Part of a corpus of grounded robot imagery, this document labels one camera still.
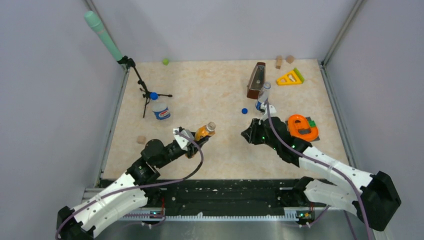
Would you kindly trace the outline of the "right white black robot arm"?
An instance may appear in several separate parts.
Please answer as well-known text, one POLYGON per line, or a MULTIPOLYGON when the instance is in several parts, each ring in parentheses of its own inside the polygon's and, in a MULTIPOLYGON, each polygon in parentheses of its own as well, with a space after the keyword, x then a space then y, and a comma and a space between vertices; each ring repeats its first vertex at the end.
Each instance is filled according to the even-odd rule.
POLYGON ((310 142, 290 135, 279 117, 254 118, 241 136, 249 144, 269 146, 286 163, 326 180, 302 177, 293 192, 293 200, 299 206, 313 202, 336 207, 382 232, 402 204, 387 173, 372 174, 328 156, 310 142))

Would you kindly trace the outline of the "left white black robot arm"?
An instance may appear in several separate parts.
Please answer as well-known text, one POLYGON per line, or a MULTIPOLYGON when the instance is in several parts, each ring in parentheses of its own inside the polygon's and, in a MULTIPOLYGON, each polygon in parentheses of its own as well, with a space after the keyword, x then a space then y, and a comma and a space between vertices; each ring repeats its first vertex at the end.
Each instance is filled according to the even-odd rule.
POLYGON ((157 182, 158 168, 182 156, 203 156, 202 146, 210 139, 200 140, 176 132, 176 138, 168 145, 159 139, 149 140, 136 160, 119 178, 100 193, 75 207, 65 206, 57 213, 55 239, 94 240, 107 227, 131 211, 144 206, 154 207, 160 202, 159 187, 175 184, 192 177, 202 163, 184 178, 157 182))

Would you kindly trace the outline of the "orange juice bottle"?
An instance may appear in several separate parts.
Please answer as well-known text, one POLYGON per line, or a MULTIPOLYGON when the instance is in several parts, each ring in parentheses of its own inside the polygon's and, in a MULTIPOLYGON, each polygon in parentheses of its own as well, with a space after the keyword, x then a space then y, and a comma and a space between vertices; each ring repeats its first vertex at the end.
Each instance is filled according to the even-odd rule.
POLYGON ((215 135, 216 133, 216 124, 214 122, 209 122, 206 125, 200 127, 195 135, 194 135, 194 140, 200 141, 201 139, 205 138, 205 137, 212 137, 215 135))

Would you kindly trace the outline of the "clear crushed plastic bottle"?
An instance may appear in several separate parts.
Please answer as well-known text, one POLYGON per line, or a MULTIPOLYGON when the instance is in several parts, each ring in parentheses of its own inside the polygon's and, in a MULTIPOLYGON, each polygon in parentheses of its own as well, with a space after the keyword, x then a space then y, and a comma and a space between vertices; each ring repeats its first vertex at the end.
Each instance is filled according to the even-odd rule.
POLYGON ((269 95, 270 95, 270 91, 271 91, 271 87, 272 87, 271 83, 266 81, 263 84, 261 90, 259 91, 256 103, 255 103, 255 108, 258 111, 261 111, 261 105, 268 100, 269 95))

